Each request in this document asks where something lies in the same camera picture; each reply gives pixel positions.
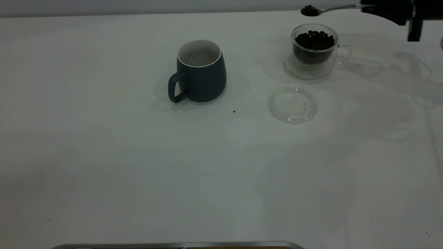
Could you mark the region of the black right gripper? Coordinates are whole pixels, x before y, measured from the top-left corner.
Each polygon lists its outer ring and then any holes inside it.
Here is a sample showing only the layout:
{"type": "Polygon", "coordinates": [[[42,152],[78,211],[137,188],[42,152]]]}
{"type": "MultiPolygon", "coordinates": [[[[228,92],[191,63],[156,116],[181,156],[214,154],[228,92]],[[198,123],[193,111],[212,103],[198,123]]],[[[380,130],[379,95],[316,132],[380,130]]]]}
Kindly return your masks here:
{"type": "Polygon", "coordinates": [[[443,20],[441,0],[361,0],[361,12],[380,16],[405,26],[408,20],[408,41],[419,42],[423,22],[426,20],[443,20]],[[408,16],[408,5],[412,12],[408,16]]]}

